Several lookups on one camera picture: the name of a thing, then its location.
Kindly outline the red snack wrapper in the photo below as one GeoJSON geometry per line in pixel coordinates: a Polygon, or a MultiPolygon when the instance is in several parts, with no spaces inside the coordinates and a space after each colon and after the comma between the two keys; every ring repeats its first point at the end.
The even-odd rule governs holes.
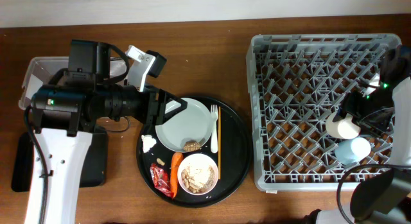
{"type": "Polygon", "coordinates": [[[169,198],[173,198],[174,193],[171,191],[170,180],[167,172],[157,164],[152,163],[150,174],[154,187],[169,198]]]}

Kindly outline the white tissue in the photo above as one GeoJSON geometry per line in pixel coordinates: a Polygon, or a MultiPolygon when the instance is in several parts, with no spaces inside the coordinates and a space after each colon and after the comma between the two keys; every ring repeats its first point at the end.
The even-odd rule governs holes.
{"type": "Polygon", "coordinates": [[[143,142],[142,149],[144,153],[148,153],[150,149],[157,144],[156,139],[153,138],[151,135],[142,135],[141,140],[143,142]]]}

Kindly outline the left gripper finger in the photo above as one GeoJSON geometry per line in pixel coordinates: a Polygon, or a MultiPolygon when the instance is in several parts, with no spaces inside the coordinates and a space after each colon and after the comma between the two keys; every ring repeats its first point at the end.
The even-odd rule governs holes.
{"type": "Polygon", "coordinates": [[[166,104],[171,101],[175,101],[179,103],[181,108],[187,108],[188,103],[185,100],[165,90],[160,89],[159,90],[159,103],[165,107],[166,104]]]}
{"type": "Polygon", "coordinates": [[[159,113],[155,119],[155,124],[163,125],[177,114],[184,111],[187,107],[187,103],[167,103],[165,105],[161,105],[159,113]]]}

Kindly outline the blue plastic cup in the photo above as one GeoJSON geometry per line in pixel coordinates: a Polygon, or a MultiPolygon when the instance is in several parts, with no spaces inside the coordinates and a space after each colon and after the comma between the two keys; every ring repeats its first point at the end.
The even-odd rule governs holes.
{"type": "Polygon", "coordinates": [[[368,156],[370,152],[371,144],[363,137],[342,141],[338,143],[337,148],[334,150],[335,157],[343,165],[359,162],[368,156]]]}

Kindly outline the white plastic cup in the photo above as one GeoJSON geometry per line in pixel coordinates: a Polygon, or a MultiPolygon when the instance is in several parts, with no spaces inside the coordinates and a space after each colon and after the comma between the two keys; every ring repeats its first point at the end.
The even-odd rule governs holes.
{"type": "Polygon", "coordinates": [[[336,115],[337,112],[334,112],[326,119],[328,135],[339,139],[353,139],[359,136],[361,128],[353,123],[351,114],[347,114],[342,120],[334,121],[336,115]]]}

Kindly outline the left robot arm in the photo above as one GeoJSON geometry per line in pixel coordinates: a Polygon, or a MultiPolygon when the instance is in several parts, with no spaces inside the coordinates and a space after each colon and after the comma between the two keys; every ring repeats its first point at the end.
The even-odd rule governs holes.
{"type": "Polygon", "coordinates": [[[32,96],[24,123],[33,142],[33,171],[26,223],[73,223],[83,164],[96,122],[133,117],[162,125],[173,117],[166,104],[177,97],[146,84],[166,59],[130,46],[73,40],[68,66],[32,96]]]}

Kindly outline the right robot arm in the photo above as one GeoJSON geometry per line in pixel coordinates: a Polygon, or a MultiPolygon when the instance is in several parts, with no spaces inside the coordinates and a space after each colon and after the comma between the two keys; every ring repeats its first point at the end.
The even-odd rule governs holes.
{"type": "Polygon", "coordinates": [[[343,100],[335,121],[352,115],[361,134],[379,137],[392,132],[392,149],[386,164],[362,164],[347,170],[337,186],[337,208],[314,210],[303,223],[410,223],[410,48],[399,45],[385,53],[380,81],[363,96],[358,91],[343,100]],[[344,182],[363,169],[382,169],[359,183],[349,210],[341,203],[344,182]]]}

